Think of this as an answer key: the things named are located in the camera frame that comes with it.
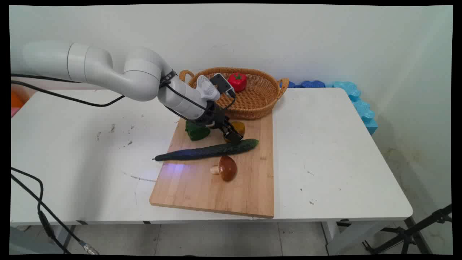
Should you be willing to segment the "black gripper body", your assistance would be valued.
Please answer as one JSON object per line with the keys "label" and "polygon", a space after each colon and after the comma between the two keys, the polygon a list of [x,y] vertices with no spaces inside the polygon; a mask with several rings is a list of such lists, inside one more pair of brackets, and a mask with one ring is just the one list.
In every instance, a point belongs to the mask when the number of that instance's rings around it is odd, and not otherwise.
{"label": "black gripper body", "polygon": [[197,125],[221,131],[229,131],[231,127],[229,117],[226,116],[226,109],[216,103],[207,103],[206,110],[197,119]]}

